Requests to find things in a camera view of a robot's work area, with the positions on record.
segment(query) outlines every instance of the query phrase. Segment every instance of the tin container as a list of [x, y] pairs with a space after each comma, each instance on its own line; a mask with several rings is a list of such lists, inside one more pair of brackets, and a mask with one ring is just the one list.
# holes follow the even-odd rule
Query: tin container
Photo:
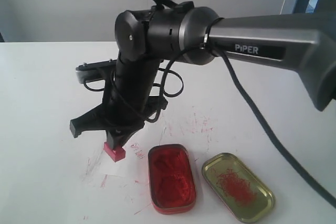
[[206, 161], [202, 174], [243, 223], [256, 222], [274, 207], [273, 193], [233, 154], [221, 153]]
[[154, 208], [166, 215], [187, 212], [196, 202], [196, 188], [187, 150], [181, 144], [153, 147], [148, 153]]

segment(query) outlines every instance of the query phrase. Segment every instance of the tabletop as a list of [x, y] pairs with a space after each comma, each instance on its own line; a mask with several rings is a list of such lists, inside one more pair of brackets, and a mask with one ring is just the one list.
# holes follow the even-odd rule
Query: tabletop
[[[117, 53], [114, 42], [0, 44], [0, 223], [240, 223], [201, 174], [222, 152], [238, 156], [273, 191], [275, 208], [259, 223], [334, 222], [336, 211], [275, 149], [221, 59], [173, 65], [183, 93], [127, 142], [125, 159], [114, 163], [102, 150], [104, 132], [74, 139], [69, 121], [102, 98], [77, 82], [75, 67]], [[336, 195], [336, 102], [319, 112], [295, 72], [232, 64], [280, 141]], [[179, 80], [169, 76], [166, 87], [178, 90]], [[148, 186], [147, 153], [167, 143], [186, 147], [197, 188], [195, 207], [171, 216], [154, 210]]]

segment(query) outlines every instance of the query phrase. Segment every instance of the red pigment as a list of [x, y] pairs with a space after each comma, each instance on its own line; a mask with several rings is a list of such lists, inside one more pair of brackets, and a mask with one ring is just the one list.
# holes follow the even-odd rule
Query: red pigment
[[158, 148], [149, 157], [153, 199], [161, 208], [188, 206], [196, 190], [188, 156], [181, 148]]
[[228, 168], [226, 174], [220, 174], [217, 178], [217, 185], [225, 196], [233, 197], [239, 206], [247, 206], [257, 198], [257, 193], [250, 188], [250, 181], [239, 178], [232, 169]]

